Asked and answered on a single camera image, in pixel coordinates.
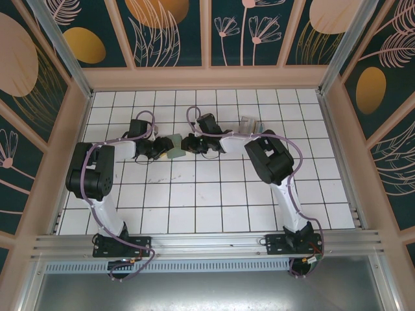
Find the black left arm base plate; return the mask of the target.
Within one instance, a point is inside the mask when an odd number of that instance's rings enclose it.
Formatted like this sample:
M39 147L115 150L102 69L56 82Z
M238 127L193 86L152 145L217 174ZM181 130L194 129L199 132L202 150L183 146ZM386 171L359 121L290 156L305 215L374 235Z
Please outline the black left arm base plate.
M149 236L128 237L126 241L129 244L134 244L142 248L149 248L151 245L151 238ZM120 243L111 237L96 234L93 239L93 253L94 258L136 258L149 257L148 250L133 248L127 246L125 243Z

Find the clear plastic bag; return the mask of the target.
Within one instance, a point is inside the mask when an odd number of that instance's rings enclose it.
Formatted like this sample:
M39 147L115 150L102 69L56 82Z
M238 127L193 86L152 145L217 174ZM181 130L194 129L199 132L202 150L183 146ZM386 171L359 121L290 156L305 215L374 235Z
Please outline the clear plastic bag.
M239 132L243 134L255 134L254 126L256 121L258 120L255 120L251 117L242 116L239 123Z

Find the grey metal sheet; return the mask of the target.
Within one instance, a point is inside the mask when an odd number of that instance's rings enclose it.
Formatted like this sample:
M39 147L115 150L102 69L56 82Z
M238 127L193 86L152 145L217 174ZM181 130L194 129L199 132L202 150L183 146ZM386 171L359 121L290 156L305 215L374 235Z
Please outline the grey metal sheet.
M391 311L370 278L294 279L282 271L46 275L35 311Z

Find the aluminium frame post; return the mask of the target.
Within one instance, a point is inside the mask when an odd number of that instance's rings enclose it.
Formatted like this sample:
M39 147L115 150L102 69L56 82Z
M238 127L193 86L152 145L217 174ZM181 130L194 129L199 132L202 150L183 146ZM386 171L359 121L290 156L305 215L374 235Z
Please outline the aluminium frame post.
M363 33L373 15L379 0L362 0L350 26L345 31L328 67L318 86L318 94L322 97L329 91L342 66L346 62L356 42Z
M40 26L43 28L65 66L69 69L78 87L87 99L91 98L92 88L82 68L75 58L60 26L70 26L82 8L80 0L26 0Z

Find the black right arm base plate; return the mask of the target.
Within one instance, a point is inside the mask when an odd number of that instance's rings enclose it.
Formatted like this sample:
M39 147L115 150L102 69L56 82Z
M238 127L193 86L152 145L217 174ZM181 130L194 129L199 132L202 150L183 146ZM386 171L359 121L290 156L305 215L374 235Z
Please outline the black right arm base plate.
M323 242L320 234L312 234L301 242L289 241L284 234L265 236L268 255L315 255L322 252Z

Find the aluminium mounting rail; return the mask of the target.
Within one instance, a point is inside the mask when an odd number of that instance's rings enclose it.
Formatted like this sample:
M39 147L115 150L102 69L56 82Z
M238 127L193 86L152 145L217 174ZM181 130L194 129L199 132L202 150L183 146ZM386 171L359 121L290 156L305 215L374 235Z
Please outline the aluminium mounting rail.
M250 259L265 257L264 233L156 234L151 246L156 258L167 259ZM382 253L379 233L373 230L325 230L326 257ZM43 235L35 239L31 259L92 259L91 235Z

